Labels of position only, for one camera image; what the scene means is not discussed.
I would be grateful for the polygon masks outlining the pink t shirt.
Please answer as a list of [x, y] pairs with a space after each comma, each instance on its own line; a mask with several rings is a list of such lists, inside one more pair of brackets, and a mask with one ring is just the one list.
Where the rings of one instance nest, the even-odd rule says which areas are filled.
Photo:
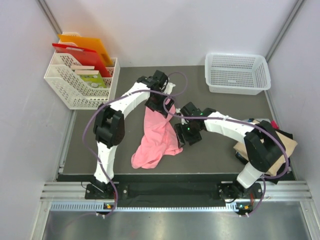
[[175, 156], [183, 151], [179, 147], [171, 115], [164, 117], [161, 113], [145, 108], [144, 135], [136, 152], [131, 157], [134, 169], [154, 169], [163, 156]]

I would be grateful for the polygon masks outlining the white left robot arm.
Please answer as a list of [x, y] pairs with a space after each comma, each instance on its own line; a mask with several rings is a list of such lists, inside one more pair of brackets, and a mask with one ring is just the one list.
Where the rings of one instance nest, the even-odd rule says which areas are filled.
[[139, 147], [131, 157], [134, 169], [153, 169], [164, 155], [182, 152], [178, 146], [170, 120], [176, 108], [168, 99], [174, 83], [155, 78], [140, 77], [121, 97], [99, 106], [95, 113], [93, 132], [97, 142], [97, 166], [94, 177], [96, 192], [109, 198], [114, 191], [110, 183], [114, 177], [117, 146], [125, 136], [125, 118], [142, 102], [146, 103], [143, 131]]

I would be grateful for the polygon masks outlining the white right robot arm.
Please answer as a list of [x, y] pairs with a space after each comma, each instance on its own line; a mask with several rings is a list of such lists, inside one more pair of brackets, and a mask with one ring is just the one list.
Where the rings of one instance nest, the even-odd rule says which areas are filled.
[[224, 115], [215, 109], [191, 110], [183, 107], [178, 114], [183, 124], [175, 127], [178, 141], [190, 145], [198, 141], [200, 131], [220, 134], [245, 146], [248, 161], [237, 175], [233, 192], [239, 198], [245, 198], [252, 191], [252, 185], [260, 178], [270, 180], [285, 175], [289, 168], [286, 147], [270, 122], [254, 124]]

